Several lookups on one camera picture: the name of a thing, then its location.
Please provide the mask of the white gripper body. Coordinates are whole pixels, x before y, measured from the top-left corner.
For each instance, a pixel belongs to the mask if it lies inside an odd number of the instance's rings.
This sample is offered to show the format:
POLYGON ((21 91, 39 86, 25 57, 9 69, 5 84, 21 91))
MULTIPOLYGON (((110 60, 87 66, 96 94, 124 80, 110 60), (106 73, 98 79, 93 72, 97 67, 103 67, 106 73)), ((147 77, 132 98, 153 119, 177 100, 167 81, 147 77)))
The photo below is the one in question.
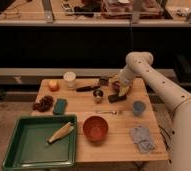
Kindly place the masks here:
POLYGON ((135 74, 128 66, 125 66, 123 69, 120 70, 119 74, 117 75, 117 79, 120 83, 120 95, 125 95, 128 92, 134 78, 135 74))

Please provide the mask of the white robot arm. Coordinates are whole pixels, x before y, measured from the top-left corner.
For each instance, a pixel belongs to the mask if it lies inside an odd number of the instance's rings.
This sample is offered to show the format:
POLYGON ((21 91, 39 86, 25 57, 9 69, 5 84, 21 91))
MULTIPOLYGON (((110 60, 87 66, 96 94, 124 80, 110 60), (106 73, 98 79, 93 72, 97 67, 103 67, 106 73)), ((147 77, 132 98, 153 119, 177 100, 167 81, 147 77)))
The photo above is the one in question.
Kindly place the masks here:
POLYGON ((140 76, 174 114, 169 159, 169 171, 191 171, 191 93, 151 67, 150 52, 130 52, 126 65, 117 75, 121 84, 119 94, 140 76))

